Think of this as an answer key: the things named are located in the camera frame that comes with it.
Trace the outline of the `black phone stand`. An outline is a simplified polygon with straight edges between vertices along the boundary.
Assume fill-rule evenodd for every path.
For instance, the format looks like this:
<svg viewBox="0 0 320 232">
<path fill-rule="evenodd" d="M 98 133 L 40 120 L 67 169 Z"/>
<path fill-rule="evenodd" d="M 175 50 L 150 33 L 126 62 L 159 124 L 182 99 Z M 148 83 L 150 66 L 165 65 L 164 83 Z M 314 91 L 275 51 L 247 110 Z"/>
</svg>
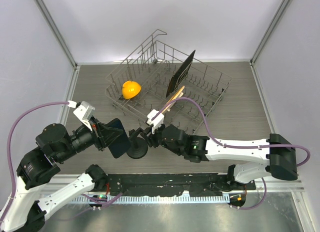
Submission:
<svg viewBox="0 0 320 232">
<path fill-rule="evenodd" d="M 130 149 L 126 153 L 132 159 L 141 159 L 148 152 L 147 142 L 143 138 L 138 137 L 141 132 L 143 132 L 141 128 L 129 131 Z"/>
</svg>

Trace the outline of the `black smartphone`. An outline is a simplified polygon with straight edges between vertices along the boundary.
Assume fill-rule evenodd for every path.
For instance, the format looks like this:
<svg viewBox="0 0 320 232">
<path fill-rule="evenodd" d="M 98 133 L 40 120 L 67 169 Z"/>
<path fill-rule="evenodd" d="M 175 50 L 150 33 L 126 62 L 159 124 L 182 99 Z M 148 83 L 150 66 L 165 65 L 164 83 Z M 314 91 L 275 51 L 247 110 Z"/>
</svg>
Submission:
<svg viewBox="0 0 320 232">
<path fill-rule="evenodd" d="M 122 122 L 118 118 L 113 119 L 109 123 L 109 127 L 122 130 L 122 134 L 108 146 L 112 156 L 114 158 L 120 158 L 130 149 L 131 143 L 126 131 L 124 130 Z"/>
</svg>

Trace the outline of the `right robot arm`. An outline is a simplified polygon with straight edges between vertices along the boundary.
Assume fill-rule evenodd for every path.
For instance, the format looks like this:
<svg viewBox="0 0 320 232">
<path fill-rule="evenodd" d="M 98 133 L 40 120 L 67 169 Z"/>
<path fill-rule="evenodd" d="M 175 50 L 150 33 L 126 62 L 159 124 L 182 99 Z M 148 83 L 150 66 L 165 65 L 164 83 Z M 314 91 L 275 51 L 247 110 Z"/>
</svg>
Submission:
<svg viewBox="0 0 320 232">
<path fill-rule="evenodd" d="M 214 142 L 208 136 L 186 134 L 174 125 L 161 125 L 158 129 L 145 129 L 141 136 L 149 147 L 162 146 L 190 162 L 241 161 L 228 167 L 225 181 L 231 189 L 265 176 L 285 181 L 298 178 L 296 150 L 279 134 L 271 133 L 267 139 L 253 141 Z"/>
</svg>

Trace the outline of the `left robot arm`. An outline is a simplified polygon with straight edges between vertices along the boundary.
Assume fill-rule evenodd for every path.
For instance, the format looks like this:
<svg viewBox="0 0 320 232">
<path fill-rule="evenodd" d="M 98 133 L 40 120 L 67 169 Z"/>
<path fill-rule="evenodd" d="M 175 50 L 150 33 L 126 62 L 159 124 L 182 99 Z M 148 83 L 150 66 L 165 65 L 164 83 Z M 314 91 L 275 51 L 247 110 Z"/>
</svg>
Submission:
<svg viewBox="0 0 320 232">
<path fill-rule="evenodd" d="M 114 158 L 130 148 L 121 121 L 116 118 L 104 124 L 92 117 L 92 129 L 81 125 L 69 135 L 62 124 L 50 124 L 36 137 L 37 147 L 27 153 L 16 170 L 14 195 L 1 211 L 1 231 L 39 231 L 60 208 L 89 191 L 102 191 L 108 176 L 97 164 L 51 195 L 40 197 L 41 191 L 60 172 L 64 163 L 91 146 L 99 151 L 108 148 Z"/>
</svg>

